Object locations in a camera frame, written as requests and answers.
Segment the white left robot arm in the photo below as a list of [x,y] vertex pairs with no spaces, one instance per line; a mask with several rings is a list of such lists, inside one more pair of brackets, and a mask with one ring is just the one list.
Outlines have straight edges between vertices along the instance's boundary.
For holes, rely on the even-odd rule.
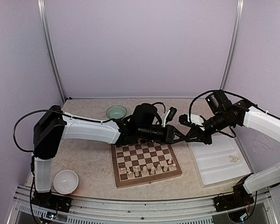
[[185,140],[183,133],[168,124],[176,112],[169,111],[160,116],[156,106],[149,103],[136,106],[131,115],[120,119],[79,117],[63,112],[60,106],[53,105],[48,110],[30,112],[19,121],[41,112],[44,115],[33,129],[31,172],[38,193],[37,199],[47,208],[56,203],[55,195],[51,194],[50,174],[61,140],[94,140],[118,146],[137,143],[138,139],[165,144]]

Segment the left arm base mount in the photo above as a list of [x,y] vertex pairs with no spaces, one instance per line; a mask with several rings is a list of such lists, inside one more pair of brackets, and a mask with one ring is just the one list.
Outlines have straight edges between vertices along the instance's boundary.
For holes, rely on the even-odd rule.
[[32,204],[43,208],[66,212],[70,211],[72,199],[67,196],[59,196],[51,193],[34,194]]

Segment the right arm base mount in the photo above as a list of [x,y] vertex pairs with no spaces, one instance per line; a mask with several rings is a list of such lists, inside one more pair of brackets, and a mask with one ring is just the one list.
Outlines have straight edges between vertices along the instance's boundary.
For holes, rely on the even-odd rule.
[[216,212],[221,212],[253,204],[254,199],[252,195],[241,197],[236,196],[235,193],[232,193],[228,195],[220,194],[219,196],[213,198],[213,202]]

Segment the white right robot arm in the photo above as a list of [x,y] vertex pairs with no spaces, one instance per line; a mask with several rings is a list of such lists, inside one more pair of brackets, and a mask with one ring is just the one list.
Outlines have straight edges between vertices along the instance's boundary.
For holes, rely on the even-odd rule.
[[[250,137],[252,149],[263,147],[272,150],[277,147],[280,152],[280,118],[260,108],[256,103],[238,94],[224,90],[209,90],[200,97],[205,100],[211,109],[213,116],[203,119],[192,114],[194,102],[189,105],[186,115],[180,116],[180,123],[189,126],[186,134],[186,142],[212,143],[212,135],[227,127],[245,127],[248,133],[256,131]],[[229,197],[233,207],[239,207],[244,203],[248,195],[260,189],[275,187],[280,184],[280,155],[278,155],[264,170],[240,180]]]

